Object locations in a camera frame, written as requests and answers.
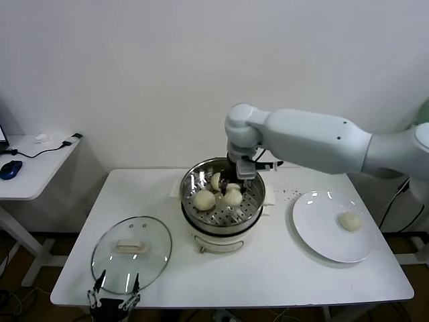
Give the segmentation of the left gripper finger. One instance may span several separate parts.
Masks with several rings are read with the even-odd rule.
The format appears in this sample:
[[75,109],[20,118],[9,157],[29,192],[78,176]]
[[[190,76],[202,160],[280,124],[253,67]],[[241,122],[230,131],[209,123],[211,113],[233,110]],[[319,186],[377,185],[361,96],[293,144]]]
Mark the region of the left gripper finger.
[[131,296],[123,303],[122,308],[123,309],[134,309],[137,303],[140,301],[140,294],[139,294],[139,273],[137,273]]
[[87,298],[90,307],[101,307],[101,301],[98,298],[100,289],[102,288],[103,281],[105,280],[106,270],[95,280],[92,289],[87,291]]

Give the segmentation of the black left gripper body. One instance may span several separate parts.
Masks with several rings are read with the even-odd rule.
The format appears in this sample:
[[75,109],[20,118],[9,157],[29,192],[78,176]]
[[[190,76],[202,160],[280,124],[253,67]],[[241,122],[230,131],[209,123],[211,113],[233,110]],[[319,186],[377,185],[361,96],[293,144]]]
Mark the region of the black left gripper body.
[[90,315],[94,321],[124,321],[129,312],[120,307],[123,303],[122,299],[101,298],[94,308],[90,308]]

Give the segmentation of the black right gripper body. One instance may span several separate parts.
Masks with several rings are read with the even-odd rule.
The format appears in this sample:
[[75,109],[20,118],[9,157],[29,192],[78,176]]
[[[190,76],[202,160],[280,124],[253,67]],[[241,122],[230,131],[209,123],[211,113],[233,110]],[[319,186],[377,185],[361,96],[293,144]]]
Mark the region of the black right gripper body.
[[238,156],[228,152],[227,161],[229,169],[227,170],[226,178],[230,178],[231,182],[241,183],[243,180],[253,180],[255,178],[254,161],[249,156]]

